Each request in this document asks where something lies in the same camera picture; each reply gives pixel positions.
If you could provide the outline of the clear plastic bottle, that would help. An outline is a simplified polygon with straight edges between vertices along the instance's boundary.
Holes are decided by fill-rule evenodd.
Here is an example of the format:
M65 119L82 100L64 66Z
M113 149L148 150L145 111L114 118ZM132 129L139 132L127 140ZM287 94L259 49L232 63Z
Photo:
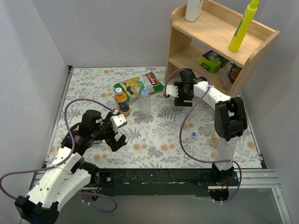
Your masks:
M143 117L147 117L151 114L151 98L148 93L147 96L139 96L139 109Z

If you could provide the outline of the orange milk tea bottle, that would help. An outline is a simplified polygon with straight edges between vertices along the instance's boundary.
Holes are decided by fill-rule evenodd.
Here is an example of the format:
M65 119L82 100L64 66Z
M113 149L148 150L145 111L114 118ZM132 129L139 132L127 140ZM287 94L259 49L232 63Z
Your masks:
M123 91L121 94L115 92L114 99L118 106L118 111L127 117L130 114L127 94Z

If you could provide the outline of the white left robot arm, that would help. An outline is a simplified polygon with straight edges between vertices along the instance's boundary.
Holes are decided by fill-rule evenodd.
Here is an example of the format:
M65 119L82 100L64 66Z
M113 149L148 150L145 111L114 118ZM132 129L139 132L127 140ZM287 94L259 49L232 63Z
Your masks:
M100 187L100 169L85 162L83 155L95 141L104 140L113 152L125 146L125 135L118 140L115 137L126 124L118 111L102 118L99 111L87 110L63 139L54 168L47 170L26 196L17 197L14 204L20 216L31 224L53 224L62 207L84 186Z

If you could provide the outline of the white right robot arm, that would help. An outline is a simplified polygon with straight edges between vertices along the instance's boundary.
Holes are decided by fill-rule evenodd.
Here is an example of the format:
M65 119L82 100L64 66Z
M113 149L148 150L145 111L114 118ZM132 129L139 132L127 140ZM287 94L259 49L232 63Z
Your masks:
M199 181L216 185L226 183L234 177L233 158L236 144L248 123L243 100L230 97L211 86L206 77L196 77L192 69L180 69L181 80L174 82L168 95L172 95L175 106L186 106L192 109L194 97L199 97L214 109L214 129L218 136L217 157L211 162L210 171L199 176Z

